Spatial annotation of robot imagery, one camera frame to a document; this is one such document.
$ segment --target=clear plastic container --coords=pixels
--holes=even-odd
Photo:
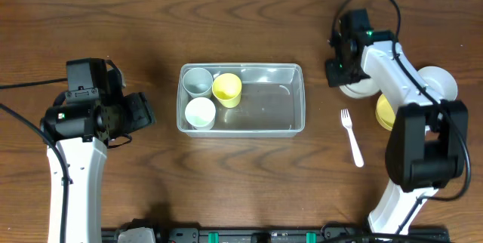
[[[217,114],[212,129],[196,130],[185,118],[192,99],[183,88],[184,74],[196,67],[214,78],[236,74],[243,84],[240,104],[228,109],[211,96]],[[293,137],[305,127],[305,90],[297,64],[197,63],[181,68],[177,95],[178,129],[190,137]]]

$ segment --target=wooden table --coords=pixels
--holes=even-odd
[[[102,224],[135,217],[204,227],[322,226],[363,223],[388,176],[389,132],[377,124],[377,96],[353,100],[329,88],[324,62],[332,17],[343,0],[0,0],[0,83],[66,76],[65,62],[112,59],[127,93],[146,92],[158,123],[109,151]],[[451,203],[431,201],[415,223],[446,225],[458,242],[483,241],[483,0],[397,0],[401,43],[414,66],[455,77],[469,109],[473,180]],[[394,29],[386,0],[357,0],[376,29]],[[298,63],[306,127],[287,139],[191,139],[176,126],[185,63]],[[38,123],[66,83],[0,91],[2,103]],[[340,125],[349,108],[365,158],[352,161]],[[45,145],[0,112],[0,242],[46,241],[50,176]],[[439,195],[450,195],[461,178]]]

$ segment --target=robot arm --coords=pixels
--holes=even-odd
[[[331,87],[372,78],[396,112],[386,148],[389,182],[368,223],[372,232],[407,235],[411,221],[426,201],[419,198],[433,196],[463,173],[463,152],[455,146],[454,129],[441,120],[439,111],[395,60],[393,40],[391,32],[371,28],[366,10],[349,11],[340,18],[340,33],[331,39],[336,59],[328,60],[325,69]],[[399,43],[395,49],[408,74],[447,110],[466,138],[468,114],[464,104],[445,101],[417,74]],[[438,139],[426,142],[427,131],[440,133]],[[410,212],[409,221],[401,227]]]
[[[113,69],[107,71],[106,64]],[[109,141],[155,123],[143,93],[122,94],[122,73],[110,60],[67,62],[69,90],[50,107],[41,130],[56,144],[69,170],[66,242],[101,243],[100,187]],[[60,240],[63,185],[60,163],[51,148],[49,243]]]
[[[420,85],[426,88],[426,91],[438,102],[442,100],[442,95],[428,86],[417,74],[416,69],[402,52],[399,43],[396,45],[396,50],[400,61],[403,62],[406,69]],[[361,68],[376,82],[395,112],[400,106],[406,106],[409,103],[417,103],[420,106],[432,105],[426,97],[419,93],[394,60],[392,41],[375,42],[365,47],[361,57]],[[379,204],[369,214],[368,224],[371,231],[393,234],[400,229],[402,235],[407,235],[412,220],[416,217],[426,199],[422,200],[421,205],[417,206],[405,227],[400,228],[399,226],[411,212],[414,203],[420,196],[433,196],[437,191],[438,189],[434,187],[425,187],[404,192],[399,185],[389,180]]]

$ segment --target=white plastic fork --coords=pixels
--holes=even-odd
[[[364,166],[364,159],[362,159],[361,150],[357,145],[357,141],[355,140],[354,131],[352,130],[352,120],[350,119],[349,110],[342,109],[340,110],[340,120],[342,122],[342,126],[347,129],[347,133],[349,134],[350,146],[352,148],[352,157],[354,157],[355,165],[359,168]]]

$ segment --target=black motor joint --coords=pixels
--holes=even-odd
[[[68,61],[69,90],[57,97],[41,120],[41,129],[54,142],[81,137],[110,140],[155,123],[144,93],[122,93],[122,74],[110,60],[85,58]],[[61,105],[58,99],[65,99]]]
[[[335,58],[325,62],[325,75],[331,88],[370,78],[361,68],[365,46],[394,39],[390,31],[374,31],[365,9],[348,11],[340,17],[339,31],[333,31],[330,40]]]
[[[445,119],[438,119],[434,106],[410,103],[398,108],[386,147],[386,169],[391,180],[405,192],[430,186],[445,188],[451,179],[463,173],[463,151],[456,131],[466,139],[468,109],[459,100],[442,100],[440,106],[457,129]],[[426,126],[438,134],[436,140],[425,140]]]

